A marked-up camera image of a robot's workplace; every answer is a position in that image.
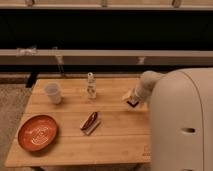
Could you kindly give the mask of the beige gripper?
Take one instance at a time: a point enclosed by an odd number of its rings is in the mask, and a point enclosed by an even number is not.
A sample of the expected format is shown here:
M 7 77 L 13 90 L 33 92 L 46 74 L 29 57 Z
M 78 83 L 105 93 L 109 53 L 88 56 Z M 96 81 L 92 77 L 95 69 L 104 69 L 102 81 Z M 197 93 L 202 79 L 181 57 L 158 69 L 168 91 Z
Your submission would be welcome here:
M 132 88 L 122 96 L 122 100 L 125 101 L 130 107 L 142 106 L 143 102 L 135 94 L 135 89 Z

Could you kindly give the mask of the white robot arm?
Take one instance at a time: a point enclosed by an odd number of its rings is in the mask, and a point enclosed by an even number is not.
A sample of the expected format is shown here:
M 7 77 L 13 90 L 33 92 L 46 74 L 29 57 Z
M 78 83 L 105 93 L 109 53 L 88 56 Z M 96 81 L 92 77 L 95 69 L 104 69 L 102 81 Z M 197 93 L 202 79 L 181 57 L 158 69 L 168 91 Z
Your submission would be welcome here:
M 213 68 L 146 71 L 122 100 L 148 106 L 151 171 L 213 171 Z

